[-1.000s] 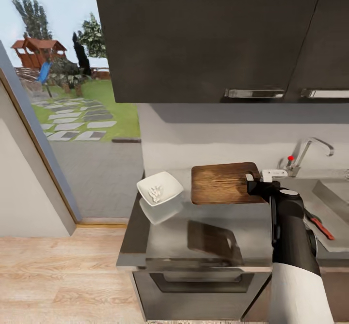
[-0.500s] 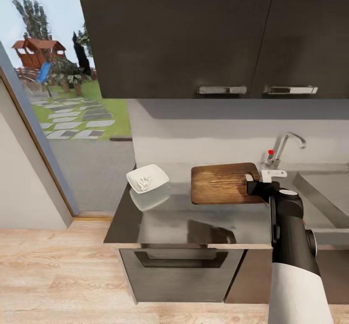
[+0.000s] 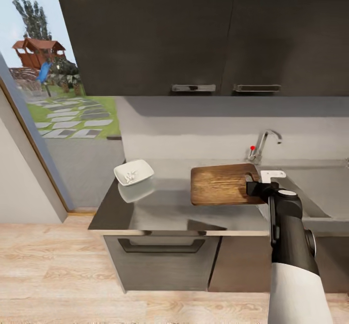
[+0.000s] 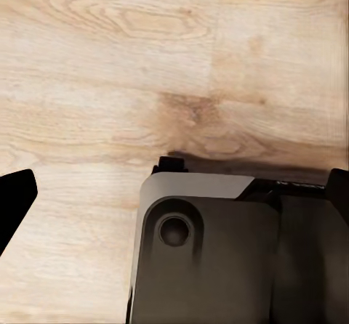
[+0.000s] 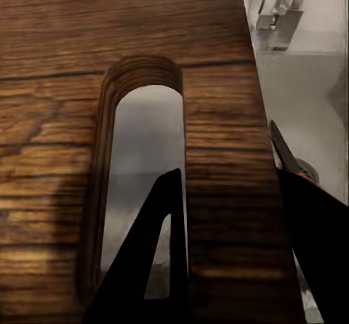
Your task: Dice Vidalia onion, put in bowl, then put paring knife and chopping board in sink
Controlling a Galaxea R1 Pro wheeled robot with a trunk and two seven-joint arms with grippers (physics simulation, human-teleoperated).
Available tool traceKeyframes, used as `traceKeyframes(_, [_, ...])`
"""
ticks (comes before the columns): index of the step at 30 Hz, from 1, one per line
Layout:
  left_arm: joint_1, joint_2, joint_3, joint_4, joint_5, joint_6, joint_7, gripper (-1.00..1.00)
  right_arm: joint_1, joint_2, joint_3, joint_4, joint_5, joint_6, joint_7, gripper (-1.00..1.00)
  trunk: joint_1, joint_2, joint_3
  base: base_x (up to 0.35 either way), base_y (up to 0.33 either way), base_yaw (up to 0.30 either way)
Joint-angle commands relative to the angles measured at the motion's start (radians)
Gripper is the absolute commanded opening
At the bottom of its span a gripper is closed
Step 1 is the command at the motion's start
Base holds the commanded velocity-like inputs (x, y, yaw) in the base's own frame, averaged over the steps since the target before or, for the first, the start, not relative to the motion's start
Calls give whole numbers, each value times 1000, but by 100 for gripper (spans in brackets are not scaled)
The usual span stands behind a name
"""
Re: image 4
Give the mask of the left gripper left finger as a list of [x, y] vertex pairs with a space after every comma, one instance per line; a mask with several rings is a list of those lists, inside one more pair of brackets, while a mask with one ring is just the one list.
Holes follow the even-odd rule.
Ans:
[[38, 195], [31, 169], [0, 177], [0, 256]]

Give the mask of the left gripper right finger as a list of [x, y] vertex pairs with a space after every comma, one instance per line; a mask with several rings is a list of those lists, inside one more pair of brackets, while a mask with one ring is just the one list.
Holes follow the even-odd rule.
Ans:
[[349, 171], [332, 169], [326, 195], [349, 227]]

